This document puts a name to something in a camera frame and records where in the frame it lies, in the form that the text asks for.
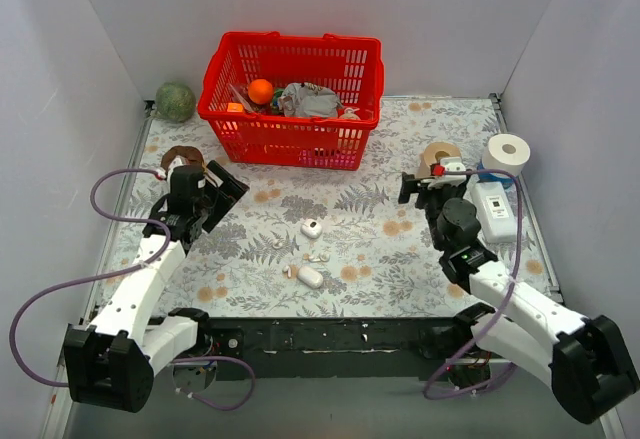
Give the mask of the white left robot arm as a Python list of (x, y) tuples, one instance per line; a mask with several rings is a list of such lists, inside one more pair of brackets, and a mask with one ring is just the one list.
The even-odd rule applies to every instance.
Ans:
[(203, 358), (218, 345), (202, 310), (178, 308), (157, 326), (149, 321), (194, 242), (211, 232), (249, 187), (215, 161), (205, 166), (178, 161), (157, 176), (168, 190), (145, 221), (133, 272), (88, 325), (65, 335), (68, 388), (75, 402), (137, 412), (166, 366)]

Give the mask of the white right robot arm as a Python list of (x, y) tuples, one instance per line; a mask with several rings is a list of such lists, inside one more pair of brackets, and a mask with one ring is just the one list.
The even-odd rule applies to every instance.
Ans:
[(464, 197), (471, 174), (443, 164), (423, 179), (403, 174), (398, 198), (417, 198), (445, 276), (480, 301), (481, 315), (452, 332), (452, 358), (495, 353), (544, 383), (572, 418), (591, 424), (639, 390), (622, 333), (610, 318), (590, 319), (518, 281), (519, 267), (484, 246), (476, 208)]

